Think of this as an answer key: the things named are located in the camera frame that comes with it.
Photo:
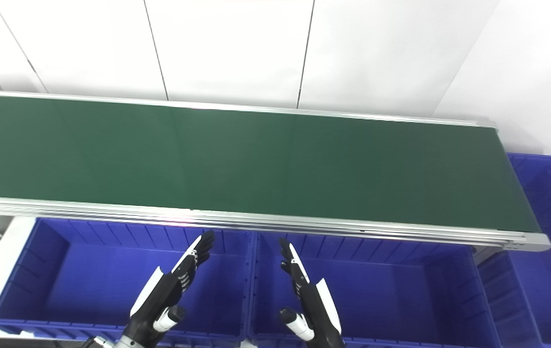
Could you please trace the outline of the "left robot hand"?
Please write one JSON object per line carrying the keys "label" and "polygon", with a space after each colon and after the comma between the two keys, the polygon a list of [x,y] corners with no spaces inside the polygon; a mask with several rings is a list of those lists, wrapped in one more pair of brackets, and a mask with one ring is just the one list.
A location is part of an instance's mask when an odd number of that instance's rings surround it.
{"label": "left robot hand", "polygon": [[194,281],[198,267],[209,259],[214,242],[215,232],[204,232],[171,271],[163,273],[160,267],[154,270],[130,310],[129,324],[116,348],[155,348],[185,318],[180,299]]}

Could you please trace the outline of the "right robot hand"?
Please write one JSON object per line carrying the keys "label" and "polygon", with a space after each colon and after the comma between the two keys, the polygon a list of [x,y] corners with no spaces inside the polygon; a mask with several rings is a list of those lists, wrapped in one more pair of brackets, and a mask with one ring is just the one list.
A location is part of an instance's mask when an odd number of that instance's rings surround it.
{"label": "right robot hand", "polygon": [[281,308],[281,321],[309,348],[345,347],[339,313],[326,280],[312,283],[293,244],[286,238],[278,242],[283,257],[281,268],[291,278],[302,307],[302,312],[288,306]]}

